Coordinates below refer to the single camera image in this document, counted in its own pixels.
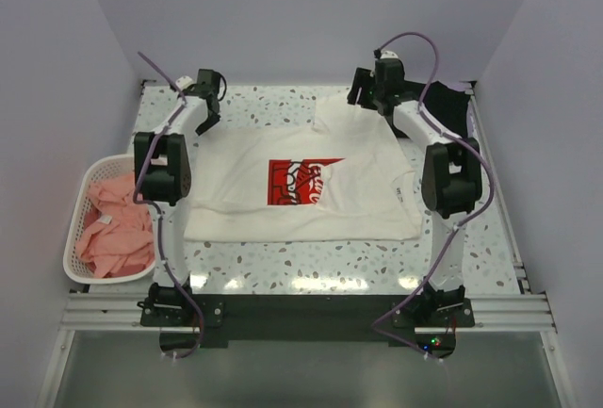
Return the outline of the white t-shirt red print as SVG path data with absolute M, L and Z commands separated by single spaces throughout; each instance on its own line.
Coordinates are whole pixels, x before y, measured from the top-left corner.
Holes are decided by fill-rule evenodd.
M 414 239 L 415 171 L 384 117 L 342 96 L 297 127 L 212 129 L 200 138 L 187 241 Z

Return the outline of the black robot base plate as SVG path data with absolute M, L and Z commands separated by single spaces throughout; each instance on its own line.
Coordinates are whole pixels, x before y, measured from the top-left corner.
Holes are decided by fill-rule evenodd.
M 236 341 L 377 342 L 415 347 L 433 358 L 455 351 L 456 334 L 476 324 L 470 300 L 403 295 L 217 295 L 184 297 L 152 287 L 138 302 L 140 324 L 177 353 L 225 349 Z

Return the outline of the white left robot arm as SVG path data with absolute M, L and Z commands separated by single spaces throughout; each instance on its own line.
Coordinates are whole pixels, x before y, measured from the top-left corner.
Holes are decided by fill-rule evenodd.
M 135 198 L 149 209 L 155 241 L 154 282 L 182 286 L 189 270 L 184 251 L 186 197 L 192 188 L 190 152 L 197 138 L 220 121 L 223 75 L 200 69 L 196 79 L 171 82 L 175 107 L 151 131 L 137 132 L 133 140 Z

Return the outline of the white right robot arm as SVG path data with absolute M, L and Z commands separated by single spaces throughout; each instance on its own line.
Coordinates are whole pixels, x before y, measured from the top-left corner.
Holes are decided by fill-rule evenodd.
M 405 88 L 399 57 L 379 52 L 372 70 L 358 68 L 348 103 L 377 111 L 394 135 L 409 139 L 424 155 L 420 192 L 432 213 L 432 258 L 425 277 L 435 291 L 459 291 L 464 284 L 462 216 L 482 195 L 480 145 L 441 124 Z

